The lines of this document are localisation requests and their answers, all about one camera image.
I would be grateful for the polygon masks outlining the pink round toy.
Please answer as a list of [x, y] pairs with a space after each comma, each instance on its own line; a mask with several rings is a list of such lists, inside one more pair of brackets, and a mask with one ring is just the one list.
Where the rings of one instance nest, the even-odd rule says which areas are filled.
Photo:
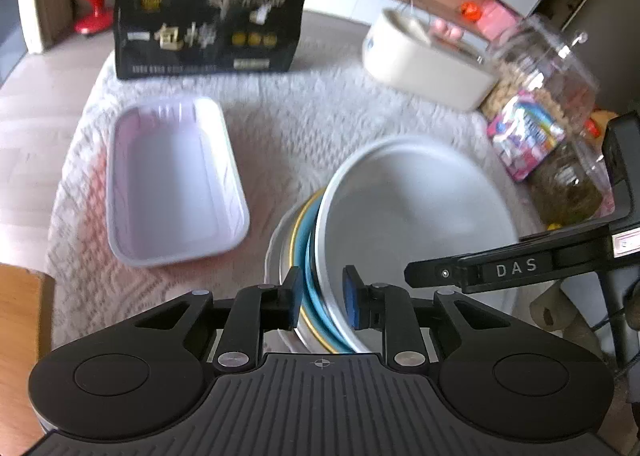
[[460, 27], [439, 18], [431, 20], [430, 30], [440, 38], [448, 39], [452, 42], [458, 42], [464, 34], [464, 31]]

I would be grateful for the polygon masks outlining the clear jar with peanuts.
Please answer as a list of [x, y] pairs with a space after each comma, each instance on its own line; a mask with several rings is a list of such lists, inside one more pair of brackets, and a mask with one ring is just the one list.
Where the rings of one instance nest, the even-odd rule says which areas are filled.
[[585, 31], [561, 34], [540, 14], [505, 30], [487, 49], [498, 83], [480, 112], [492, 120], [509, 100], [526, 92], [570, 135], [579, 135], [599, 91], [598, 79], [578, 56], [588, 39]]

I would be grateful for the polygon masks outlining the cream tissue box holder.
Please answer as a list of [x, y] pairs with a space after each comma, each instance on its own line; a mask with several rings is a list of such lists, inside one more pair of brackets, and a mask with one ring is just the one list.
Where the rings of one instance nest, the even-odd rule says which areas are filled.
[[459, 112], [477, 110], [498, 83], [497, 66], [484, 52], [390, 9], [370, 26], [362, 65], [381, 84]]

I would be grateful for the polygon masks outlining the black gift bag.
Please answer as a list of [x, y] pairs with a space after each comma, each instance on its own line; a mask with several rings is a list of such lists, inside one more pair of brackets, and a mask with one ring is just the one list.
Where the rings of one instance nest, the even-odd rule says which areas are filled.
[[286, 72], [305, 0], [115, 0], [120, 80]]

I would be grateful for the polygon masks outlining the clear jar with dried goods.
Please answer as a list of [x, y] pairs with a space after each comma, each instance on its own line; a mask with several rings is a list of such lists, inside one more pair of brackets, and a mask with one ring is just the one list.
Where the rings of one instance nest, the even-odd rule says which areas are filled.
[[582, 138], [565, 139], [527, 177], [529, 196], [548, 230], [615, 210], [603, 156]]

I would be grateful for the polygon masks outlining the white rectangular tray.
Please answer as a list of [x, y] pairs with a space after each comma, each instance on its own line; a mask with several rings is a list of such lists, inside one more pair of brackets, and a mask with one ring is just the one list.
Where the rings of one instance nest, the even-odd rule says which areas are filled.
[[108, 245], [130, 267], [238, 247], [250, 211], [221, 106], [183, 96], [123, 110], [108, 139], [105, 209]]

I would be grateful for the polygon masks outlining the white bottom plate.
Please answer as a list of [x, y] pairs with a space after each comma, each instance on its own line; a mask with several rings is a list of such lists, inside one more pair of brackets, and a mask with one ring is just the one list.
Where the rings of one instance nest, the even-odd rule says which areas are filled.
[[[264, 264], [264, 283], [267, 285], [281, 284], [288, 271], [288, 245], [298, 213], [303, 205], [292, 207], [280, 220], [274, 229], [269, 242]], [[299, 311], [297, 326], [292, 331], [271, 331], [265, 333], [264, 348], [267, 352], [279, 353], [326, 353], [326, 349], [311, 332], [304, 310]]]

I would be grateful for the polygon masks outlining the pink marshmallow packet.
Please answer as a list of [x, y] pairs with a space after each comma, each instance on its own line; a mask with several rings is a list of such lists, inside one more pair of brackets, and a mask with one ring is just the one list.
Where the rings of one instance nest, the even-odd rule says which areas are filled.
[[491, 120], [487, 135], [510, 177], [521, 182], [565, 140], [567, 128], [531, 92], [520, 91]]

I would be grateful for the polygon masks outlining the white round bowl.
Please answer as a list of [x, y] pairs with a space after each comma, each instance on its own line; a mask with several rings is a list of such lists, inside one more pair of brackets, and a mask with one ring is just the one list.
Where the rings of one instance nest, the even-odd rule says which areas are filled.
[[310, 253], [312, 302], [343, 352], [376, 352], [381, 337], [347, 318], [343, 270], [367, 283], [406, 288], [405, 267], [516, 243], [495, 184], [469, 157], [427, 137], [398, 135], [352, 153], [322, 195]]

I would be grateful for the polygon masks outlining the wooden box corner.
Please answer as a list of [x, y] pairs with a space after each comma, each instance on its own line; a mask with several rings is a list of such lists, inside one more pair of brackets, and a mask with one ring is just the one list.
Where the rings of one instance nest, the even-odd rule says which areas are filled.
[[28, 377], [51, 349], [54, 280], [47, 274], [2, 265], [0, 274], [1, 445], [21, 455], [42, 437], [28, 397]]

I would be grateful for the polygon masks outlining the white lace tablecloth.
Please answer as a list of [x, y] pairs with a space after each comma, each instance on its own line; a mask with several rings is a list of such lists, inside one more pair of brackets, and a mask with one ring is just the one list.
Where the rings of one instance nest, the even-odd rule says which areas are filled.
[[[107, 244], [106, 151], [117, 116], [134, 103], [201, 94], [224, 111], [250, 209], [246, 239], [231, 253], [166, 268], [129, 268]], [[375, 83], [360, 49], [299, 42], [285, 74], [165, 77], [121, 82], [107, 59], [70, 140], [53, 204], [46, 270], [54, 278], [52, 342], [62, 346], [191, 289], [227, 298], [264, 277], [273, 230], [292, 206], [325, 185], [350, 154], [388, 135], [429, 135], [484, 169], [519, 235], [540, 229], [509, 178], [478, 113], [462, 114]]]

